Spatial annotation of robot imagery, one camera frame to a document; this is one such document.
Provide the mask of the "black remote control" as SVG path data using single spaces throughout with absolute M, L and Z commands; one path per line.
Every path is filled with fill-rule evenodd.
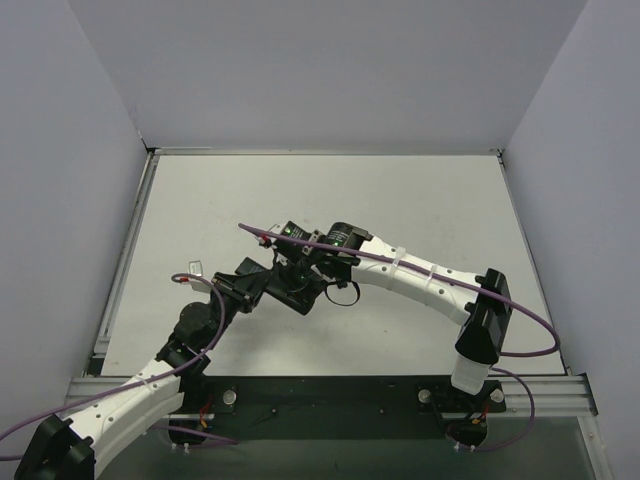
M 270 274 L 270 282 L 264 292 L 301 315 L 311 311 L 325 288 L 318 275 L 313 272 L 300 273 L 291 264 L 267 268 L 246 257 L 235 270 L 236 275 L 252 273 Z

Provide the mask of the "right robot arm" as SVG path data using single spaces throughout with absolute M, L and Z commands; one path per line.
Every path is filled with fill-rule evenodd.
M 502 353 L 512 315 L 506 277 L 489 269 L 484 274 L 461 272 L 410 255 L 368 231 L 344 222 L 324 234 L 308 232 L 289 221 L 275 225 L 275 247 L 304 272 L 338 285 L 380 287 L 424 304 L 460 327 L 451 374 L 454 388 L 477 395 L 490 367 Z

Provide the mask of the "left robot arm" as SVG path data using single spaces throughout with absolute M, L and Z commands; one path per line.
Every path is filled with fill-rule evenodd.
M 96 479 L 127 446 L 165 415 L 204 402 L 198 381 L 212 350 L 238 313 L 249 313 L 269 283 L 268 270 L 244 275 L 194 274 L 175 282 L 202 284 L 206 303 L 185 306 L 167 343 L 138 373 L 111 392 L 92 397 L 67 418 L 49 415 L 36 429 L 14 474 L 17 479 Z

